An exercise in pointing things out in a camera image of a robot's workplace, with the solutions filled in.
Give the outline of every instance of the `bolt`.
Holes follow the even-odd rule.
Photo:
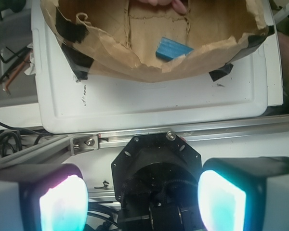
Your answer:
[[[79,143],[74,143],[73,147],[74,147],[74,150],[79,149],[80,148]]]
[[[95,141],[93,138],[90,138],[90,139],[85,141],[85,144],[88,146],[93,146],[95,144]]]
[[[176,135],[175,135],[174,132],[169,131],[169,132],[167,132],[166,138],[167,138],[168,140],[170,140],[170,141],[174,141],[175,138],[176,138]]]

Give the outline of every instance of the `metal bracket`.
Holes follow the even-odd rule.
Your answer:
[[[98,150],[99,149],[98,136],[84,135],[77,138],[71,138],[70,145],[72,155],[86,153],[92,150]]]

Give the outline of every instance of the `led light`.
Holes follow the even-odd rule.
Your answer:
[[[198,203],[207,230],[243,230],[246,193],[213,170],[200,176]]]
[[[40,199],[42,231],[82,231],[87,219],[88,190],[83,179],[67,177]]]

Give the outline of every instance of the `hand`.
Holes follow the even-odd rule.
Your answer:
[[[150,3],[153,6],[161,5],[166,6],[172,4],[173,9],[179,14],[186,14],[187,9],[181,2],[181,0],[138,0],[143,3]]]

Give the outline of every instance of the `blue block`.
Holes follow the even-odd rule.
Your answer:
[[[159,46],[155,52],[155,55],[158,58],[170,61],[178,58],[183,54],[187,55],[193,50],[194,49],[187,47],[181,43],[163,37],[162,40],[159,42]]]

